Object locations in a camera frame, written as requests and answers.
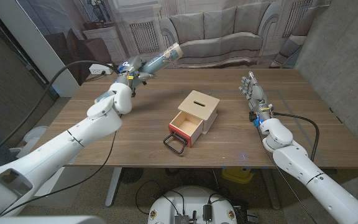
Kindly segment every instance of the sofa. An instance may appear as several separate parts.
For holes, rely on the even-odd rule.
[[[68,31],[67,37],[63,32],[44,37],[65,65],[78,60],[112,63],[110,53],[102,38],[79,40],[72,29]],[[81,85],[90,74],[90,66],[90,64],[74,65],[68,70]]]
[[[274,33],[279,2],[256,2],[220,11],[180,14],[160,20],[169,44],[177,42],[183,56],[176,67],[225,67],[229,63],[258,63]]]

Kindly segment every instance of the cardboard box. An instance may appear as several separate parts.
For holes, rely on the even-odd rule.
[[[175,132],[186,139],[187,146],[194,145],[201,133],[206,134],[217,117],[219,99],[193,90],[180,104],[180,112],[168,125],[170,133]]]

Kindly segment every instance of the robotic arm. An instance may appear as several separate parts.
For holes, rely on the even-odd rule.
[[[87,118],[54,137],[30,154],[0,167],[0,214],[34,196],[38,189],[59,168],[92,142],[117,131],[122,120],[119,114],[132,109],[131,97],[135,88],[154,73],[183,55],[178,44],[146,63],[139,56],[120,65],[117,80],[109,90],[96,99]],[[19,207],[7,216],[17,215]]]
[[[293,140],[293,135],[279,119],[271,114],[272,105],[254,74],[242,77],[240,91],[245,94],[249,107],[255,113],[254,124],[267,135],[262,144],[273,153],[279,168],[298,179],[338,223],[358,224],[358,200],[326,175],[308,157],[306,149]]]

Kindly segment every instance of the electrical outlet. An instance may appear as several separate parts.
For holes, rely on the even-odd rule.
[[[103,71],[105,71],[106,74],[108,75],[112,74],[111,68],[99,64],[92,64],[89,68],[89,71],[91,72],[92,75],[100,75],[102,74]]]

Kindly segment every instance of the black metal handle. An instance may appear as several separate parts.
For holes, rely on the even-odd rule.
[[[183,142],[183,147],[182,147],[182,149],[181,149],[180,152],[176,151],[174,148],[172,148],[172,146],[170,146],[170,145],[168,145],[168,143],[166,143],[166,140],[168,140],[168,138],[170,138],[170,137],[175,137],[177,140]],[[164,139],[163,142],[164,142],[164,145],[166,145],[168,148],[170,148],[172,151],[174,151],[176,154],[179,154],[179,155],[183,153],[183,151],[185,150],[185,147],[186,147],[186,145],[187,145],[187,140],[184,139],[184,138],[182,138],[182,137],[181,137],[180,135],[178,135],[177,133],[174,133],[173,131],[171,132],[170,135],[168,135],[168,137],[166,137],[166,138]]]

